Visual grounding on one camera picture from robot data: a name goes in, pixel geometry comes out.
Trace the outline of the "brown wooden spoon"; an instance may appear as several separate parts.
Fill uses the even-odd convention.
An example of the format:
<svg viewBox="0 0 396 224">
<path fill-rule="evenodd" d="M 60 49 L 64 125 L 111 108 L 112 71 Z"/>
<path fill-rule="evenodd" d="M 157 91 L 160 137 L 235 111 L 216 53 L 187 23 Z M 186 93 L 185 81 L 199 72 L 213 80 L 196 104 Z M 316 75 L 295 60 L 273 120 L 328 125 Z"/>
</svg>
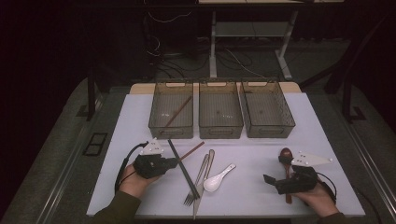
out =
<svg viewBox="0 0 396 224">
<path fill-rule="evenodd" d="M 280 152 L 280 156 L 285 157 L 287 159 L 291 159 L 292 158 L 292 153 L 291 153 L 289 148 L 284 147 L 281 150 L 281 152 Z M 282 164 L 283 164 L 284 169 L 285 169 L 286 178 L 289 179 L 290 178 L 290 164 L 286 163 L 285 161 L 282 161 Z M 292 204 L 292 198 L 291 198 L 291 196 L 289 194 L 285 195 L 285 200 L 286 200 L 286 203 Z"/>
</svg>

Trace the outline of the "white metal desk frame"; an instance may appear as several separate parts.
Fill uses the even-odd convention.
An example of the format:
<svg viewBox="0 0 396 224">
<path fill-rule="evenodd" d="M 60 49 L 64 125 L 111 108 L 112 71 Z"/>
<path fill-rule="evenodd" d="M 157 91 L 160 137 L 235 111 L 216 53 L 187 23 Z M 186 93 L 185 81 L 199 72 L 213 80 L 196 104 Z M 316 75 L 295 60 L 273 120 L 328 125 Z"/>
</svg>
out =
<svg viewBox="0 0 396 224">
<path fill-rule="evenodd" d="M 283 78 L 291 80 L 292 75 L 285 59 L 285 53 L 297 17 L 298 12 L 292 11 L 288 21 L 218 21 L 217 12 L 214 11 L 211 18 L 209 75 L 217 76 L 217 37 L 281 37 L 283 43 L 275 50 L 275 55 Z"/>
</svg>

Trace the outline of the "metal floor rail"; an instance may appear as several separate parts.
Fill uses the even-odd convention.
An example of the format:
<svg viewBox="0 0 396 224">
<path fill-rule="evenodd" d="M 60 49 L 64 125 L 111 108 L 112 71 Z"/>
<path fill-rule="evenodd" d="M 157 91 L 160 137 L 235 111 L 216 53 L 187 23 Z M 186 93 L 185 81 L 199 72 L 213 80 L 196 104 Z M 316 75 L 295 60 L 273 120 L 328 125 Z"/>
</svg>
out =
<svg viewBox="0 0 396 224">
<path fill-rule="evenodd" d="M 374 204 L 383 223 L 396 223 L 396 134 L 368 120 L 343 121 L 337 155 L 346 176 Z"/>
<path fill-rule="evenodd" d="M 95 118 L 88 119 L 89 98 L 72 95 L 49 134 L 39 157 L 38 172 L 43 177 L 42 188 L 49 191 L 42 196 L 35 224 L 50 224 L 74 172 L 82 149 L 88 141 Z"/>
</svg>

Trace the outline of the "white ceramic spoon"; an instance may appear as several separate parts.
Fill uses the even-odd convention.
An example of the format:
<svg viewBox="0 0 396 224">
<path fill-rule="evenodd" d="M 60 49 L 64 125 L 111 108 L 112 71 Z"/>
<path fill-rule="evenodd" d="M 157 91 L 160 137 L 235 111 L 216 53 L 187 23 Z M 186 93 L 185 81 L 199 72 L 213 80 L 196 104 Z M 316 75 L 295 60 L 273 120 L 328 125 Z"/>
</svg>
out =
<svg viewBox="0 0 396 224">
<path fill-rule="evenodd" d="M 210 178 L 208 178 L 205 182 L 204 182 L 204 189 L 208 192 L 214 192 L 216 191 L 223 178 L 230 173 L 234 168 L 236 167 L 235 164 L 231 163 L 230 165 L 228 165 L 222 172 L 220 172 L 217 175 L 214 175 Z"/>
</svg>

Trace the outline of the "black metal stand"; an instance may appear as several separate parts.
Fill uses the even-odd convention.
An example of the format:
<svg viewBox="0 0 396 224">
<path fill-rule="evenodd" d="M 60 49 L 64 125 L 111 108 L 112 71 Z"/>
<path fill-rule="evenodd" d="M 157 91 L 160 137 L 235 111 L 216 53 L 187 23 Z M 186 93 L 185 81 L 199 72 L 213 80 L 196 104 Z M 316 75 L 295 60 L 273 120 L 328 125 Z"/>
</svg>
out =
<svg viewBox="0 0 396 224">
<path fill-rule="evenodd" d="M 352 76 L 345 78 L 343 88 L 342 115 L 348 123 L 352 123 L 354 120 L 366 120 L 366 117 L 363 115 L 360 108 L 358 106 L 351 105 L 352 83 Z"/>
<path fill-rule="evenodd" d="M 88 102 L 82 105 L 77 112 L 77 117 L 84 117 L 87 121 L 90 121 L 95 112 L 97 97 L 101 95 L 100 91 L 96 88 L 95 75 L 92 69 L 87 74 L 87 97 Z"/>
</svg>

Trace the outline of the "grey transparent plastic bin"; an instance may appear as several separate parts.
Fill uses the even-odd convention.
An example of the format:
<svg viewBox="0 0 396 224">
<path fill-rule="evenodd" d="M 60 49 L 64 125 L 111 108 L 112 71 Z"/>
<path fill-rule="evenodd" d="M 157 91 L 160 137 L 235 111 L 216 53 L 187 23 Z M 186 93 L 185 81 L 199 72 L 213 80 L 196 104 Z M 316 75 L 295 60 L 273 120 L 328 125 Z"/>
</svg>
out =
<svg viewBox="0 0 396 224">
<path fill-rule="evenodd" d="M 190 102 L 192 122 L 190 126 L 165 128 L 180 105 L 192 97 Z M 151 105 L 148 127 L 158 139 L 193 138 L 193 85 L 190 82 L 157 82 Z"/>
<path fill-rule="evenodd" d="M 198 121 L 201 139 L 238 139 L 241 136 L 244 121 L 234 81 L 200 83 Z"/>
<path fill-rule="evenodd" d="M 249 138 L 287 138 L 295 121 L 279 83 L 243 79 L 239 91 Z"/>
</svg>

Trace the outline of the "metal fork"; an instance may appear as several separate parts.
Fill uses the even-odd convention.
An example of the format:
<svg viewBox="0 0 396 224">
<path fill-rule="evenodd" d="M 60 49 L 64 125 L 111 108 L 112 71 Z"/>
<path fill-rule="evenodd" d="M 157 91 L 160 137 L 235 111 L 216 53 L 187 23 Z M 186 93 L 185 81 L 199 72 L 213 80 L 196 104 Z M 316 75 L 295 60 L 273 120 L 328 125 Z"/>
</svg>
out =
<svg viewBox="0 0 396 224">
<path fill-rule="evenodd" d="M 197 175 L 197 177 L 196 177 L 196 180 L 195 180 L 195 182 L 194 182 L 194 186 L 195 186 L 195 187 L 197 187 L 198 184 L 199 184 L 199 181 L 200 181 L 200 179 L 201 179 L 201 176 L 202 176 L 202 174 L 203 174 L 203 172 L 204 172 L 204 169 L 206 168 L 206 165 L 207 165 L 207 163 L 208 163 L 208 159 L 209 159 L 209 155 L 208 155 L 208 154 L 205 154 L 204 159 L 203 159 L 202 164 L 201 164 L 201 167 L 200 167 L 200 170 L 199 170 L 198 175 Z M 194 193 L 193 193 L 192 190 L 190 190 L 189 193 L 188 193 L 188 195 L 186 196 L 186 199 L 185 199 L 185 201 L 184 201 L 184 204 L 187 205 L 187 206 L 190 206 L 190 205 L 194 202 L 194 200 L 195 200 Z"/>
</svg>

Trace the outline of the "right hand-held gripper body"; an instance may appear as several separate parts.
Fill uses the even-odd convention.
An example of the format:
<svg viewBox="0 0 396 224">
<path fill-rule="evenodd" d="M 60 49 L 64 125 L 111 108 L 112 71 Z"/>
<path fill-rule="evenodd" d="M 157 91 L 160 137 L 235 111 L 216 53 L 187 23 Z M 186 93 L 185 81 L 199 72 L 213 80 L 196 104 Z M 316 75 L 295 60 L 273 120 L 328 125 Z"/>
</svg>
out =
<svg viewBox="0 0 396 224">
<path fill-rule="evenodd" d="M 331 162 L 331 158 L 323 158 L 310 153 L 298 152 L 296 156 L 293 157 L 290 164 L 290 178 L 276 181 L 275 186 L 278 193 L 290 194 L 313 189 L 318 183 L 318 174 L 314 166 Z"/>
</svg>

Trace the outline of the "person's right hand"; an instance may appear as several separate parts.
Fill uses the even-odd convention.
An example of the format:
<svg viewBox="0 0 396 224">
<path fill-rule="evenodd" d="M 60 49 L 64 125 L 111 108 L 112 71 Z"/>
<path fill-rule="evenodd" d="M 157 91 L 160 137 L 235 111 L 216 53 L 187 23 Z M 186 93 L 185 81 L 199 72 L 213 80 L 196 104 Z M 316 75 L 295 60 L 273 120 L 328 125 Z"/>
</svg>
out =
<svg viewBox="0 0 396 224">
<path fill-rule="evenodd" d="M 331 196 L 320 184 L 306 192 L 293 193 L 294 197 L 307 203 L 319 217 L 328 217 L 339 212 Z"/>
</svg>

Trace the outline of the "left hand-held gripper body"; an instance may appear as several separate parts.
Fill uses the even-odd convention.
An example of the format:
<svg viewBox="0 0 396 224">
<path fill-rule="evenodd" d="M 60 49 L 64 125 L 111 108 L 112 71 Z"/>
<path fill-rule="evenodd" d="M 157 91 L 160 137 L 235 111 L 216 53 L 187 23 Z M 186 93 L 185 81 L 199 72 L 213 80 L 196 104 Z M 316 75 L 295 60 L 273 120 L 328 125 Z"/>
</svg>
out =
<svg viewBox="0 0 396 224">
<path fill-rule="evenodd" d="M 156 138 L 148 142 L 134 160 L 134 169 L 146 179 L 164 175 L 169 168 L 170 161 L 163 157 L 163 148 Z"/>
</svg>

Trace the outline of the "metal table knife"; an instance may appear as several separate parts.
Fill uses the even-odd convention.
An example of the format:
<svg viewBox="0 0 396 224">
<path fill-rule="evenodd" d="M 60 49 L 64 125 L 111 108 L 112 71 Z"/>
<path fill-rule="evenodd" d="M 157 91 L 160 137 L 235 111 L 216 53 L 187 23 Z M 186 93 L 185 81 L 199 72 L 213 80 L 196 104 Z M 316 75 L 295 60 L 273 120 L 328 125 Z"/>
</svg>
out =
<svg viewBox="0 0 396 224">
<path fill-rule="evenodd" d="M 200 206 L 200 202 L 203 199 L 204 182 L 208 179 L 208 175 L 210 173 L 214 157 L 215 157 L 215 150 L 214 149 L 209 149 L 208 161 L 207 161 L 207 165 L 206 165 L 206 168 L 205 168 L 204 177 L 203 177 L 202 181 L 197 186 L 197 190 L 198 190 L 198 193 L 199 193 L 200 197 L 198 199 L 196 199 L 194 201 L 194 203 L 193 203 L 193 220 L 196 219 L 197 212 L 198 212 L 198 209 L 199 209 L 199 206 Z"/>
</svg>

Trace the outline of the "person's left hand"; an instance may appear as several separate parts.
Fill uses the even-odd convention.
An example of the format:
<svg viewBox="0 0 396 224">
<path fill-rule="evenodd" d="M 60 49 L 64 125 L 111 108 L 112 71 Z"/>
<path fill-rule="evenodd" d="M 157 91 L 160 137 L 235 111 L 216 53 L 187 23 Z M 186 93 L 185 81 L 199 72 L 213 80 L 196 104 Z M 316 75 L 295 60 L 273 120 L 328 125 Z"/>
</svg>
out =
<svg viewBox="0 0 396 224">
<path fill-rule="evenodd" d="M 134 166 L 132 164 L 128 165 L 121 177 L 120 191 L 132 195 L 136 198 L 141 198 L 146 188 L 157 181 L 158 176 L 146 179 L 135 172 Z"/>
</svg>

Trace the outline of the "white table cover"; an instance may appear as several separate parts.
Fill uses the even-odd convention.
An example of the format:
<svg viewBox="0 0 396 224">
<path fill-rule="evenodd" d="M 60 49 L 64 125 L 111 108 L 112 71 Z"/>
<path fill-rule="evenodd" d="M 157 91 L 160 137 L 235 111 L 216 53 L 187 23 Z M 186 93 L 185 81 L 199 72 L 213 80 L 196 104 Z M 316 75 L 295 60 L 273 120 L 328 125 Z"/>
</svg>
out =
<svg viewBox="0 0 396 224">
<path fill-rule="evenodd" d="M 276 179 L 285 176 L 278 160 L 280 150 L 289 148 L 298 152 L 331 158 L 332 162 L 317 166 L 337 188 L 336 204 L 348 217 L 361 217 L 364 211 L 345 175 L 339 160 L 323 132 L 317 115 L 304 93 L 289 93 L 286 100 L 296 125 L 286 139 L 257 139 L 242 135 L 238 139 L 163 140 L 163 155 L 185 155 L 193 147 L 205 144 L 183 160 L 184 165 L 168 171 L 148 187 L 137 211 L 141 218 L 193 217 L 193 208 L 184 204 L 189 191 L 188 179 L 197 176 L 204 155 L 215 150 L 210 173 L 216 175 L 233 163 L 236 167 L 223 179 L 219 189 L 207 192 L 201 200 L 198 218 L 237 217 L 307 217 L 312 211 L 299 200 L 292 204 L 277 193 L 276 188 L 264 182 L 263 176 Z M 108 206 L 114 196 L 114 183 L 125 157 L 135 158 L 138 144 L 151 138 L 149 112 L 152 97 L 149 94 L 129 94 L 125 97 L 120 116 L 98 176 L 87 213 L 92 216 Z"/>
</svg>

